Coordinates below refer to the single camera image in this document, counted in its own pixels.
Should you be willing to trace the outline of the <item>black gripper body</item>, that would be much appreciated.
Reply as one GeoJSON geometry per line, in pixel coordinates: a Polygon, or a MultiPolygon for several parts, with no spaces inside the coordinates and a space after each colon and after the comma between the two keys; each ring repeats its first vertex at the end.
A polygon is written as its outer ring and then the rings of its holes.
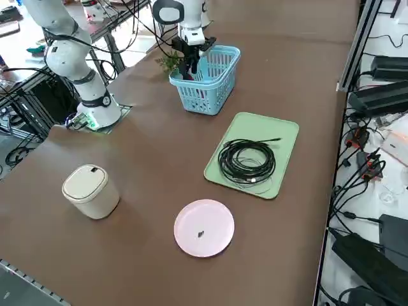
{"type": "Polygon", "coordinates": [[[171,39],[172,49],[181,52],[184,55],[184,59],[196,57],[199,59],[205,55],[217,41],[216,37],[205,38],[205,42],[202,45],[188,45],[184,40],[179,37],[171,39]]]}

